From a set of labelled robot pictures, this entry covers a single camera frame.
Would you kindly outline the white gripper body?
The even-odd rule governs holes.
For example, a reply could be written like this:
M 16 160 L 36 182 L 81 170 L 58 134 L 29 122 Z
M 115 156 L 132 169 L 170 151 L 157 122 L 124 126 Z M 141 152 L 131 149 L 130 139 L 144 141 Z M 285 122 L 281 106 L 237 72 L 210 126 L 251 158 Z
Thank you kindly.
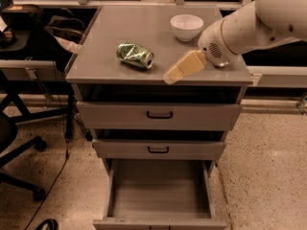
M 237 57 L 228 49 L 224 42 L 223 22 L 220 19 L 208 26 L 201 33 L 198 41 L 199 49 L 215 67 L 226 67 Z

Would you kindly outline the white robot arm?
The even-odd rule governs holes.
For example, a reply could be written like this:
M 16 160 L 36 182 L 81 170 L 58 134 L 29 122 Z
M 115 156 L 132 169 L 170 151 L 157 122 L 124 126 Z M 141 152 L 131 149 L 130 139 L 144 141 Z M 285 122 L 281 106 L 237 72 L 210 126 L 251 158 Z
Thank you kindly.
M 307 40 L 307 0 L 254 0 L 208 26 L 198 48 L 185 53 L 164 74 L 173 84 L 204 69 L 224 68 L 238 56 Z

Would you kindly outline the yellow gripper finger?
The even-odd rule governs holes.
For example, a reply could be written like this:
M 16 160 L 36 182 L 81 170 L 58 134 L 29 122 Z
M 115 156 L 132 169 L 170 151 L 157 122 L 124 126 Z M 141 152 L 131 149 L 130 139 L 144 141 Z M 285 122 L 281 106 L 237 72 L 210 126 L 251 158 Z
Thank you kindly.
M 200 50 L 190 50 L 169 68 L 163 79 L 167 84 L 173 84 L 204 69 L 206 63 L 207 59 Z

